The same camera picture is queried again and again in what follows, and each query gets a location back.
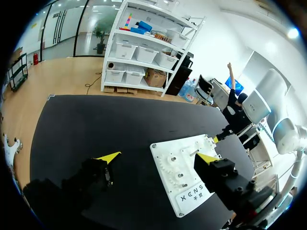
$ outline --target white acrylic board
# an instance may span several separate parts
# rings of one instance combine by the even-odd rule
[[[181,218],[192,212],[213,195],[195,172],[195,155],[191,154],[198,150],[199,153],[218,159],[215,147],[212,138],[207,135],[150,145],[154,162],[177,217]]]

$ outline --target black shirt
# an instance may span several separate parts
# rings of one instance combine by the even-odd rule
[[[236,100],[236,92],[234,89],[231,89],[228,104],[223,110],[223,114],[235,134],[251,124],[251,121],[247,118],[243,108],[236,105]]]

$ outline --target wooden floor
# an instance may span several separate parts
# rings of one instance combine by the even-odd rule
[[[2,109],[3,132],[13,144],[14,137],[23,143],[23,149],[14,159],[17,179],[23,188],[30,182],[30,150],[38,118],[50,94],[86,94],[84,86],[92,84],[101,72],[103,58],[73,57],[41,62],[29,69],[28,80],[21,88],[12,93],[9,89],[4,94]],[[89,95],[127,96],[164,101],[186,102],[184,99],[153,91],[138,90],[137,95],[102,93],[101,81],[90,88]]]

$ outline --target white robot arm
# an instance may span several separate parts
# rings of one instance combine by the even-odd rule
[[[280,204],[291,191],[302,164],[302,155],[307,149],[307,129],[293,124],[287,116],[285,95],[287,86],[282,76],[270,69],[253,93],[243,102],[243,109],[254,123],[267,117],[268,125],[273,133],[276,148],[280,154],[297,151],[297,158],[290,177],[281,191]]]

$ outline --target black tabletop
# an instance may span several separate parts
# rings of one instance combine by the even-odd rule
[[[220,229],[231,217],[217,195],[177,218],[155,166],[150,144],[201,134],[213,137],[227,125],[216,108],[112,96],[56,96],[37,123],[30,178],[60,186],[81,163],[121,151],[112,165],[114,184],[82,214],[115,229]],[[216,147],[251,179],[254,170],[235,135]]]

